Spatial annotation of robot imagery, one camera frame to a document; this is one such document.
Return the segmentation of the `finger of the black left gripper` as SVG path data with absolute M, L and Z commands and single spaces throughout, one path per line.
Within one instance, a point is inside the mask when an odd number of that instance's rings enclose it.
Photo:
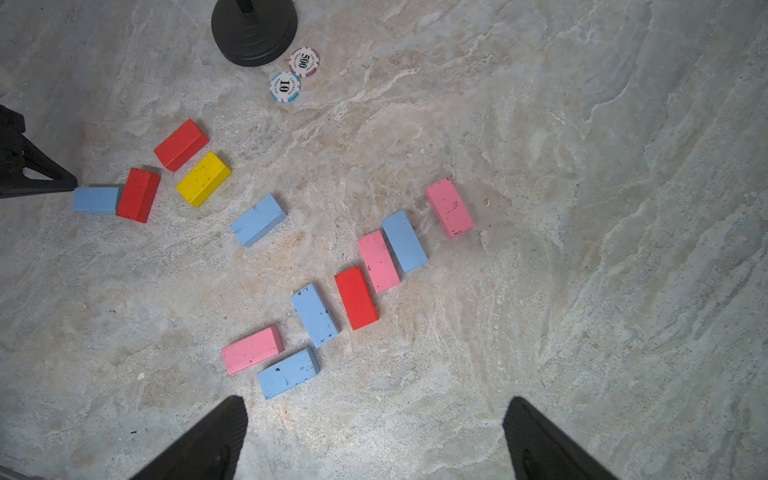
M 1 142 L 1 198 L 73 191 L 77 178 L 23 135 Z

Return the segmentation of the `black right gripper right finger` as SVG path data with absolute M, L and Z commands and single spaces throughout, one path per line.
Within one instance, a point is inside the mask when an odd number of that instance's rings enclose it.
M 503 430 L 517 479 L 617 479 L 523 397 L 511 400 Z

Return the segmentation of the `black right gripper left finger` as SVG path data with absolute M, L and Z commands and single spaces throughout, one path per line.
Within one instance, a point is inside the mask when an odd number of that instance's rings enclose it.
M 133 479 L 233 479 L 247 427 L 244 399 L 231 395 Z

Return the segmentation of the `red stem block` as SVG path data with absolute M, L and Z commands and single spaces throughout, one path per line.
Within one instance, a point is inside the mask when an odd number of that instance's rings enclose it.
M 132 168 L 116 215 L 140 223 L 146 223 L 153 205 L 161 176 L 139 168 Z

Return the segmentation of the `yellow block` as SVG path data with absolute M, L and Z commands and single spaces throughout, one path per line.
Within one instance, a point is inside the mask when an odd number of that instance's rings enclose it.
M 231 173 L 214 152 L 209 152 L 177 184 L 176 189 L 187 203 L 200 207 Z

